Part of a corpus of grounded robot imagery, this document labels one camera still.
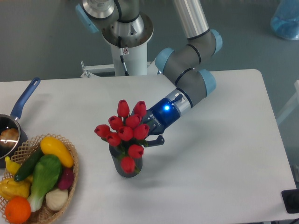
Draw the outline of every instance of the yellow squash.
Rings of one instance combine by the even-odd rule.
[[[18,169],[21,167],[21,165],[19,163],[11,161],[8,156],[5,157],[5,163],[6,163],[6,169],[7,169],[7,171],[9,173],[11,173],[12,175],[15,175],[16,172],[18,171]],[[32,180],[33,180],[32,175],[30,175],[29,177],[27,177],[25,180],[29,181],[30,183],[32,183]]]
[[[13,178],[6,178],[0,182],[0,195],[11,200],[16,196],[29,197],[30,183],[27,181],[15,182]]]
[[[71,168],[74,165],[74,159],[70,151],[62,141],[54,137],[44,137],[41,140],[41,149],[45,155],[53,154],[57,156],[64,167]]]

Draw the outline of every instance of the vase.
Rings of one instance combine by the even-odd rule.
[[[114,165],[115,165],[115,169],[116,169],[116,171],[118,172],[119,175],[129,178],[129,177],[136,176],[138,174],[135,171],[133,173],[129,173],[129,174],[127,174],[127,173],[125,173],[125,171],[123,171],[123,169],[121,168],[121,161],[117,159],[117,157],[119,155],[121,155],[121,152],[117,148],[109,145],[109,151],[110,151],[110,154],[112,156],[112,159],[113,159],[113,162],[114,162]],[[136,164],[137,168],[139,170],[141,170],[141,168],[142,168],[142,157],[139,158],[139,159],[134,159],[134,161],[135,161],[135,164]]]

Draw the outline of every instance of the garlic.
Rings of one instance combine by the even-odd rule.
[[[55,189],[46,194],[46,203],[49,209],[59,211],[66,203],[69,192],[67,190]]]

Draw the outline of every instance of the red tulip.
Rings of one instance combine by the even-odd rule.
[[[120,137],[115,132],[111,132],[110,134],[108,134],[106,136],[106,140],[109,143],[109,145],[111,145],[113,147],[116,147],[121,143]]]
[[[146,105],[144,101],[139,101],[137,102],[137,104],[135,105],[134,109],[134,114],[139,114],[141,117],[143,117],[144,115],[146,115]]]
[[[142,120],[142,117],[139,114],[134,114],[126,119],[126,126],[134,129],[136,128]]]
[[[148,136],[150,127],[147,124],[139,125],[134,129],[133,136],[138,140],[143,140]]]
[[[130,113],[130,108],[126,100],[120,100],[118,102],[117,114],[122,118],[126,118]]]
[[[133,173],[135,170],[135,161],[131,157],[123,157],[121,160],[121,168],[127,174]]]
[[[108,122],[113,130],[118,130],[121,126],[123,126],[122,119],[117,116],[112,116],[108,119]]]
[[[142,157],[143,151],[144,151],[144,149],[142,146],[131,145],[129,147],[128,154],[129,154],[129,156],[131,156],[134,159],[139,159]]]
[[[133,138],[133,129],[127,126],[120,127],[117,133],[118,136],[124,141],[129,141],[131,138]]]
[[[101,138],[106,138],[106,136],[111,133],[108,125],[99,125],[95,128],[94,132]]]

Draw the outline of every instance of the blue object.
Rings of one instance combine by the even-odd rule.
[[[39,83],[41,82],[40,78],[34,78],[28,85],[28,87],[25,89],[25,91],[22,93],[20,98],[15,103],[13,110],[11,111],[10,115],[20,118],[22,115],[23,107],[31,94],[34,92],[34,90],[37,88]]]
[[[279,37],[299,39],[299,0],[282,0],[271,19],[271,28]]]
[[[214,54],[216,54],[221,48],[222,48],[222,37],[219,35],[219,33],[214,30],[214,29],[211,29],[211,32],[214,34],[215,38],[216,38],[216,50],[214,52]]]
[[[99,29],[96,28],[96,26],[93,24],[93,22],[88,18],[86,13],[84,12],[83,8],[80,6],[80,4],[77,4],[76,6],[76,13],[85,28],[91,32],[91,33],[97,33],[99,32]]]
[[[166,111],[168,111],[170,109],[170,107],[168,106],[168,105],[166,105],[165,107],[164,107],[164,110],[166,110]]]
[[[203,77],[206,85],[206,96],[208,96],[211,92],[216,89],[216,80],[211,72],[202,69],[199,71],[201,76]]]
[[[167,63],[169,56],[172,54],[174,49],[172,48],[165,48],[162,50],[156,57],[155,65],[163,73],[164,67]]]
[[[163,126],[163,130],[165,130],[167,127],[169,127],[177,119],[180,118],[180,114],[177,108],[173,104],[171,104],[171,101],[167,98],[161,99],[158,103],[156,103],[153,107],[150,108],[150,111]]]

